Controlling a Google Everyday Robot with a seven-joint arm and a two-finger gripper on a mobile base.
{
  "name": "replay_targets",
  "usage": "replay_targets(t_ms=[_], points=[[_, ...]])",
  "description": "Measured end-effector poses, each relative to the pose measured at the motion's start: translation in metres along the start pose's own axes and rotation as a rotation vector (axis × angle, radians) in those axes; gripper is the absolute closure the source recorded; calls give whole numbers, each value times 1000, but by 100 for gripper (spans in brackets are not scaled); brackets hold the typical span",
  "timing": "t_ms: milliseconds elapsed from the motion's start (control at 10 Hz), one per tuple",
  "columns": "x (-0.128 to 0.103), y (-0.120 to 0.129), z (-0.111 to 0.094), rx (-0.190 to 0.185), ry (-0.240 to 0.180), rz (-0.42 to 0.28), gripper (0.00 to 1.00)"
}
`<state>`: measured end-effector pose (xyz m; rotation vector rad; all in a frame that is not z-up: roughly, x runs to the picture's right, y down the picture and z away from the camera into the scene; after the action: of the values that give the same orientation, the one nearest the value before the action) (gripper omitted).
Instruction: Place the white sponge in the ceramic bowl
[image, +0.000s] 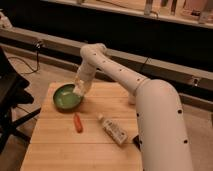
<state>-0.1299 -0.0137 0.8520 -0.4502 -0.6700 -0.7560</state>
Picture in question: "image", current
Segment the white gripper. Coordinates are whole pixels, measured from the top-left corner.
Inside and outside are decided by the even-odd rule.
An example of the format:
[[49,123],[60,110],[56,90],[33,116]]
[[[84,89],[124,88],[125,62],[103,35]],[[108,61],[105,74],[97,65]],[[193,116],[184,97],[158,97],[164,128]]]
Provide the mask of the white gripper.
[[92,85],[96,68],[87,62],[83,62],[77,70],[75,77],[75,91],[89,91]]

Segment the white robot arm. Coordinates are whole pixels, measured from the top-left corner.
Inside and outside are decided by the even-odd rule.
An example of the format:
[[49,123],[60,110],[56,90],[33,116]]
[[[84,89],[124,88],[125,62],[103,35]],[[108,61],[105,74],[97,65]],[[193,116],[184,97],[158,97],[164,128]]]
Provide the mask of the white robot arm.
[[176,89],[150,79],[106,56],[102,43],[81,47],[74,91],[86,94],[98,69],[135,98],[143,171],[193,171],[184,112]]

